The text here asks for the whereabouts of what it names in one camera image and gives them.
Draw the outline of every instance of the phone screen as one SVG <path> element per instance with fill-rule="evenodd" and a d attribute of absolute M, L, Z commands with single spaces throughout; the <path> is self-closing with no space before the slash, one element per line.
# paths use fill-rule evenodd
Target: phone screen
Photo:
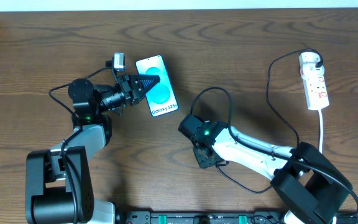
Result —
<path fill-rule="evenodd" d="M 161 55 L 137 61 L 136 69 L 139 75 L 160 76 L 160 82 L 146 93 L 152 116 L 160 116 L 178 109 L 177 99 Z"/>

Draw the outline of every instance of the power strip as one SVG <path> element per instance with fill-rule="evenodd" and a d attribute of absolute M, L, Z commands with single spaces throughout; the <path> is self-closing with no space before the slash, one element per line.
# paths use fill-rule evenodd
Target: power strip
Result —
<path fill-rule="evenodd" d="M 320 56 L 314 52 L 304 52 L 299 56 L 300 72 L 309 110 L 321 110 L 329 106 L 324 66 L 316 68 L 319 61 Z"/>

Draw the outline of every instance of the wooden table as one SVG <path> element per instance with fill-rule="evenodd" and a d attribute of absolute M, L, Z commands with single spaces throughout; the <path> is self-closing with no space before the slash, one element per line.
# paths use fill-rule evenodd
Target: wooden table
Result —
<path fill-rule="evenodd" d="M 0 13 L 0 223 L 25 222 L 27 154 L 72 132 L 48 90 L 103 67 L 114 52 L 125 52 L 131 73 L 136 60 L 163 55 L 179 110 L 152 118 L 142 102 L 111 115 L 113 139 L 89 164 L 97 198 L 153 210 L 285 210 L 274 190 L 253 195 L 214 168 L 199 169 L 177 127 L 201 90 L 221 86 L 234 97 L 238 129 L 294 146 L 265 88 L 270 62 L 305 47 L 324 56 L 331 104 L 323 110 L 324 154 L 358 194 L 358 9 Z M 103 72 L 93 82 L 113 79 Z M 307 110 L 296 56 L 274 66 L 271 93 L 301 140 L 317 146 L 318 114 Z M 66 90 L 57 96 L 71 103 Z M 207 94 L 196 113 L 225 121 L 227 99 Z M 252 189 L 269 184 L 237 164 L 224 170 Z M 350 197 L 342 206 L 355 207 Z"/>

